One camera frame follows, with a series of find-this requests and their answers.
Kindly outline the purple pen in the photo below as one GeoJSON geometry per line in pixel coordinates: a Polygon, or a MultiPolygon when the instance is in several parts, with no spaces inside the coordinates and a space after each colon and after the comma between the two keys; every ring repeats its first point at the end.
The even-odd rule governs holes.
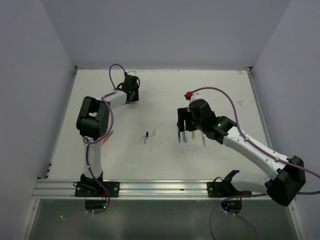
{"type": "Polygon", "coordinates": [[[186,121],[183,121],[183,142],[187,143],[188,142],[188,132],[186,131],[186,121]]]}

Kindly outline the dark green pen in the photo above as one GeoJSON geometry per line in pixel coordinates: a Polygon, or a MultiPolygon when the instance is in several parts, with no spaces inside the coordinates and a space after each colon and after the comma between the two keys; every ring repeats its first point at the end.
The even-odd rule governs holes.
{"type": "Polygon", "coordinates": [[[178,142],[181,143],[181,134],[179,130],[177,131],[178,142]]]}

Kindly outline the orange highlighter pen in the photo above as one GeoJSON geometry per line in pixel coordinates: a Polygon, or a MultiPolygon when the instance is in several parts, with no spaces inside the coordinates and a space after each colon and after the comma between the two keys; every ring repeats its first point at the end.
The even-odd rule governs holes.
{"type": "Polygon", "coordinates": [[[113,130],[111,130],[106,136],[105,136],[105,138],[101,141],[101,146],[103,146],[105,143],[106,143],[106,141],[111,137],[111,135],[114,133],[114,131],[113,130]]]}

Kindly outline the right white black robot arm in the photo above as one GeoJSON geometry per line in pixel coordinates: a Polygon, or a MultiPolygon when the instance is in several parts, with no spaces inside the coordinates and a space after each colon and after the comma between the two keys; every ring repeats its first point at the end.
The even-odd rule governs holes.
{"type": "Polygon", "coordinates": [[[208,197],[235,197],[259,193],[287,207],[306,183],[304,162],[298,156],[288,158],[274,152],[248,135],[226,116],[217,116],[204,99],[192,100],[177,109],[178,132],[201,131],[208,139],[224,145],[250,160],[266,175],[241,174],[232,170],[221,181],[207,183],[208,197]]]}

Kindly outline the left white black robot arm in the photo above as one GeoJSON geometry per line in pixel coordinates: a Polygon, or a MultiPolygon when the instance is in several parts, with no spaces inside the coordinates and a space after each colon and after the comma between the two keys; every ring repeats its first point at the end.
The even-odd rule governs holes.
{"type": "Polygon", "coordinates": [[[85,146],[85,160],[84,170],[77,183],[77,191],[86,191],[95,197],[103,193],[105,187],[101,165],[101,142],[112,131],[113,109],[137,102],[139,88],[140,79],[135,75],[125,73],[124,81],[112,92],[99,99],[90,96],[83,99],[76,120],[76,129],[85,146]]]}

